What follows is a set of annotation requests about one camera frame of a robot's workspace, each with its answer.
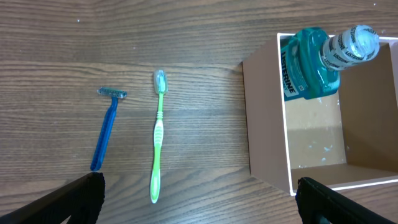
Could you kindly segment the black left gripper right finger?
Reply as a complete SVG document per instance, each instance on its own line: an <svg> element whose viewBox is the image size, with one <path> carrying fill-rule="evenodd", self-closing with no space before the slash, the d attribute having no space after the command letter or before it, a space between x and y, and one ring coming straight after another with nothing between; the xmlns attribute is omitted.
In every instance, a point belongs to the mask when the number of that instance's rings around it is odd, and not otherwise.
<svg viewBox="0 0 398 224"><path fill-rule="evenodd" d="M298 180L295 200L303 224L394 224L309 177Z"/></svg>

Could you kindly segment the blue mouthwash bottle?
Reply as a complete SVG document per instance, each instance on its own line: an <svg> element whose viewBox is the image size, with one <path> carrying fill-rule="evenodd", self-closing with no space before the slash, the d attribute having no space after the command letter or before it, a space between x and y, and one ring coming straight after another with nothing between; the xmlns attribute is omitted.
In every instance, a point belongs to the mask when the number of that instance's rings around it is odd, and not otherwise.
<svg viewBox="0 0 398 224"><path fill-rule="evenodd" d="M367 25L333 37L319 27L302 29L280 49L284 100L335 94L340 72L374 59L379 49L380 36Z"/></svg>

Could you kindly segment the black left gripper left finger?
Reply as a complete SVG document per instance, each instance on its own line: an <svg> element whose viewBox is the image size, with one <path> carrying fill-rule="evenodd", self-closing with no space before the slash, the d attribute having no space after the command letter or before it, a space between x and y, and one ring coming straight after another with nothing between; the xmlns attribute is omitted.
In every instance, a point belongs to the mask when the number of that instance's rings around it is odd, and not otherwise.
<svg viewBox="0 0 398 224"><path fill-rule="evenodd" d="M96 223L104 198L104 175L91 172L3 215L1 223Z"/></svg>

